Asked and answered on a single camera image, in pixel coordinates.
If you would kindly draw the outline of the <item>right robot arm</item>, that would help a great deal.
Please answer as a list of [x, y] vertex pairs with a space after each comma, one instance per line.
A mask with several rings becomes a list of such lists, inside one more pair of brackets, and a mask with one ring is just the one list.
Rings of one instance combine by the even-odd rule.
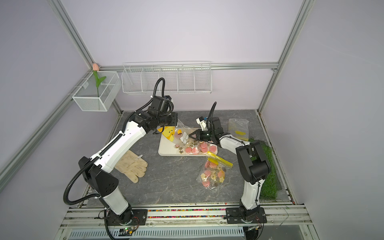
[[258, 141], [240, 140], [224, 132], [220, 119], [214, 117], [214, 103], [207, 118], [197, 119], [201, 128], [189, 134], [193, 140], [213, 143], [234, 153], [238, 158], [241, 175], [245, 181], [243, 195], [237, 208], [227, 208], [224, 219], [228, 224], [258, 224], [267, 222], [264, 208], [260, 205], [262, 186], [271, 172], [262, 144]]

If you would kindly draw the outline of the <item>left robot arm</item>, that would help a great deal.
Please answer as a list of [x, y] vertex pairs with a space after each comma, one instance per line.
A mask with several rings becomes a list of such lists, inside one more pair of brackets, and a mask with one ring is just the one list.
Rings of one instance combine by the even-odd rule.
[[[158, 134], [158, 129], [164, 130], [167, 126], [177, 125], [178, 115], [174, 112], [172, 98], [165, 95], [165, 86], [166, 80], [159, 78], [151, 99], [130, 114], [122, 130], [96, 154], [79, 160], [80, 170], [64, 191], [63, 201], [66, 205], [76, 205], [90, 198], [97, 198], [121, 225], [127, 225], [132, 221], [134, 217], [132, 206], [122, 195], [119, 180], [111, 172], [123, 155], [146, 134], [149, 132]], [[79, 177], [83, 177], [95, 193], [70, 200], [70, 190]]]

